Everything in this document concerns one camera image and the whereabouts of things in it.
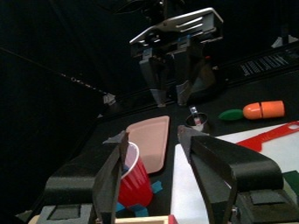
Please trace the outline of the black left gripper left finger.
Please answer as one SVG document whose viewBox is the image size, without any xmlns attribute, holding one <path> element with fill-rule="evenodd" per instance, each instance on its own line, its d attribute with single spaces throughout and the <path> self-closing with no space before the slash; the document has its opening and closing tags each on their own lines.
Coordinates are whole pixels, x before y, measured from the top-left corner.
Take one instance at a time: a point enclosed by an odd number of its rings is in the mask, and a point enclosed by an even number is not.
<svg viewBox="0 0 299 224">
<path fill-rule="evenodd" d="M 38 224 L 115 224 L 127 146 L 121 131 L 50 175 Z"/>
</svg>

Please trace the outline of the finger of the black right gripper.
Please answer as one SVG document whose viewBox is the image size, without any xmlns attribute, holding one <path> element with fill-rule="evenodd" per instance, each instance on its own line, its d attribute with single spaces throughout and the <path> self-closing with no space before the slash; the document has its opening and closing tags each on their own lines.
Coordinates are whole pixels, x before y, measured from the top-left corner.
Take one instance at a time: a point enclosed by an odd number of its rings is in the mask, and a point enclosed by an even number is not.
<svg viewBox="0 0 299 224">
<path fill-rule="evenodd" d="M 144 56 L 139 66 L 156 106 L 161 108 L 165 105 L 165 77 L 168 69 L 164 63 L 153 56 Z"/>
<path fill-rule="evenodd" d="M 181 40 L 176 46 L 177 48 L 172 53 L 176 99 L 177 104 L 185 106 L 192 93 L 192 83 L 196 79 L 203 60 L 203 46 L 192 40 Z"/>
</svg>

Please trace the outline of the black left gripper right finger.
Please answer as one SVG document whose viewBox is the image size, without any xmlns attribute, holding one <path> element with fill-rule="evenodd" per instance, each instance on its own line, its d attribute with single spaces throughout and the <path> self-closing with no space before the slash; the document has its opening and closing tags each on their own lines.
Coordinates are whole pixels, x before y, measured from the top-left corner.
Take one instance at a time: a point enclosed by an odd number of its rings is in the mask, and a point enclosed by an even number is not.
<svg viewBox="0 0 299 224">
<path fill-rule="evenodd" d="M 299 224 L 299 206 L 271 158 L 183 125 L 177 138 L 209 224 Z"/>
</svg>

